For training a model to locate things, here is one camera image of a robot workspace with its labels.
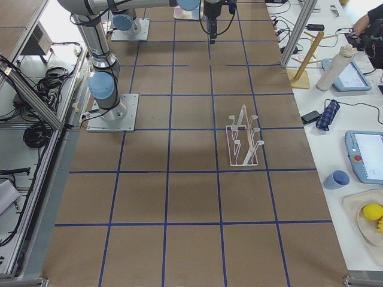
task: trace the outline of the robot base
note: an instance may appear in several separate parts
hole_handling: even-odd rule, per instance
[[[139,94],[121,94],[121,101],[127,107],[126,115],[122,120],[105,121],[102,117],[89,120],[86,130],[88,132],[134,132],[136,123],[137,107]],[[96,101],[93,103],[93,109],[98,109]]]
[[[111,40],[113,42],[137,42],[148,41],[150,19],[138,19],[141,31],[135,35],[125,35],[120,30],[113,31]]]

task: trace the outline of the yellow fruit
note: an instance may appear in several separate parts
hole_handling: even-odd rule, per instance
[[[377,203],[370,203],[367,204],[361,212],[364,217],[369,220],[378,220],[383,216],[383,207]]]

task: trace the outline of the tablet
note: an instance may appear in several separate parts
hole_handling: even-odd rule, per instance
[[[383,184],[383,133],[349,130],[345,142],[359,180],[365,184]]]
[[[332,59],[323,59],[322,67],[327,69],[330,66]],[[341,72],[338,78],[333,83],[333,87],[338,91],[369,91],[371,85],[363,75],[358,66],[352,61],[348,66]]]

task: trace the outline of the emergency stop button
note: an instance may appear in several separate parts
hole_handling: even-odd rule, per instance
[[[356,155],[354,157],[354,160],[358,163],[359,161],[361,161],[361,156],[360,155]]]

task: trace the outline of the white plate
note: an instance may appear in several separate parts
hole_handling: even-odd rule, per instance
[[[366,204],[359,209],[357,215],[359,230],[371,244],[383,247],[383,234],[378,232],[378,220],[369,220],[362,214],[361,210],[365,205]]]

